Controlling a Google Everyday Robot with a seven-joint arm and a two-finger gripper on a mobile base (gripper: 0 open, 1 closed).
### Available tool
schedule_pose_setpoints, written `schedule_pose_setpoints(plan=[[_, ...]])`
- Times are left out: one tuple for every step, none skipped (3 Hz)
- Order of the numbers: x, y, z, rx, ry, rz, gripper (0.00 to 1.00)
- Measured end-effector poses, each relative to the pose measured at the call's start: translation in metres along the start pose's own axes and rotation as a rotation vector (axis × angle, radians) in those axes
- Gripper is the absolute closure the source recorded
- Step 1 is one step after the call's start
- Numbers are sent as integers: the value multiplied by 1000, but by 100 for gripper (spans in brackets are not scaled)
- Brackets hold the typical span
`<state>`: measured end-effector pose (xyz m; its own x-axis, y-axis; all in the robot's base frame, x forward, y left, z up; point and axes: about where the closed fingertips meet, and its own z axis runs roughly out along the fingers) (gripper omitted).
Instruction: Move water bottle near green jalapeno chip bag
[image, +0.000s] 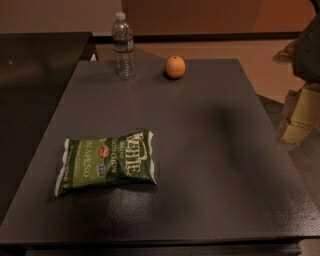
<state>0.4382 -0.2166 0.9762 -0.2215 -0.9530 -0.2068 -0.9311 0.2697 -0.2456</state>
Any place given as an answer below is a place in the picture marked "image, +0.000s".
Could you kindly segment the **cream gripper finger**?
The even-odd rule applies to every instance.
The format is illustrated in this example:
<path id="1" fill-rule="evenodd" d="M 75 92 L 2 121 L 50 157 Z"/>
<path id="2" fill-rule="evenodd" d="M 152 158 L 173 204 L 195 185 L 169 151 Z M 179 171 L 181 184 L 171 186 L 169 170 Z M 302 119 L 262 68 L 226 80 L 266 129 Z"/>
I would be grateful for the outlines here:
<path id="1" fill-rule="evenodd" d="M 320 84 L 306 82 L 298 91 L 288 91 L 278 138 L 284 143 L 299 145 L 319 122 Z"/>

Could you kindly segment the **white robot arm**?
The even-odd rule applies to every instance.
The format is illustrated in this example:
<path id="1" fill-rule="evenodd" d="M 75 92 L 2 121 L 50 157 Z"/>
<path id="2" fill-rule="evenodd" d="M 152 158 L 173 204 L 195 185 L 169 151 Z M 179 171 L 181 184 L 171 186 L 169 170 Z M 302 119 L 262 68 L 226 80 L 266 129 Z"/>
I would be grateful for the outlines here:
<path id="1" fill-rule="evenodd" d="M 299 145 L 320 122 L 320 13 L 288 49 L 292 53 L 293 74 L 304 85 L 298 91 L 288 91 L 278 138 Z"/>

